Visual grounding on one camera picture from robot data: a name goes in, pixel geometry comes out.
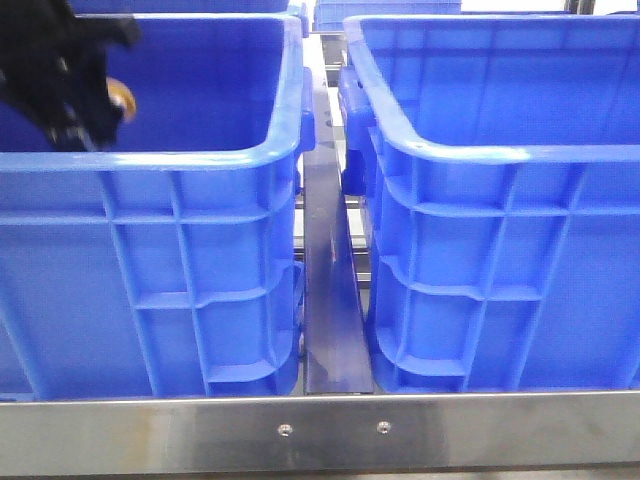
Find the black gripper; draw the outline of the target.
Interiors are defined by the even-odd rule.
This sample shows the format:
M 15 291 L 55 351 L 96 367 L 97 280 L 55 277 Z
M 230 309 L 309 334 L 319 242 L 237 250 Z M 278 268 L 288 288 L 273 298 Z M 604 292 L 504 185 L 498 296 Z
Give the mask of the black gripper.
M 1 101 L 55 150 L 107 149 L 124 108 L 112 101 L 100 53 L 85 40 L 130 47 L 141 37 L 133 16 L 75 17 L 65 1 L 3 1 Z

